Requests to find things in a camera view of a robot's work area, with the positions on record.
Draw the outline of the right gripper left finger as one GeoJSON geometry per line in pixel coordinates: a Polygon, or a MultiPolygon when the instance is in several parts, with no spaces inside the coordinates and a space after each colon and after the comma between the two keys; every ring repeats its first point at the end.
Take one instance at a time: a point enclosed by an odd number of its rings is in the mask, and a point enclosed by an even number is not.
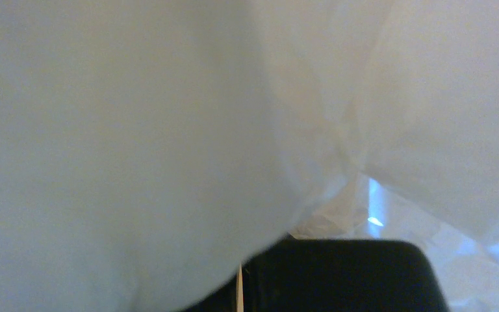
{"type": "Polygon", "coordinates": [[[238,273],[200,302],[183,312],[235,312],[238,311],[238,273]]]}

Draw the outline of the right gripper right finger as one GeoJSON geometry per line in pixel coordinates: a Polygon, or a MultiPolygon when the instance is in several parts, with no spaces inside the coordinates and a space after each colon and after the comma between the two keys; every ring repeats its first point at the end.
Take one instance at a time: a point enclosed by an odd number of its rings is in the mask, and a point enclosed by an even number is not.
{"type": "Polygon", "coordinates": [[[245,311],[447,311],[433,269],[396,240],[285,239],[242,269],[245,311]]]}

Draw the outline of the pale yellow trash bag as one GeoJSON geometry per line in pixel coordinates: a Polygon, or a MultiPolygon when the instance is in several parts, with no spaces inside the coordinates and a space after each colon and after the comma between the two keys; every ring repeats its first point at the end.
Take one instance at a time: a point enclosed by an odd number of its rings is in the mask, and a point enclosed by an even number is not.
{"type": "Polygon", "coordinates": [[[499,1],[0,1],[0,311],[175,311],[290,231],[499,311],[499,1]]]}

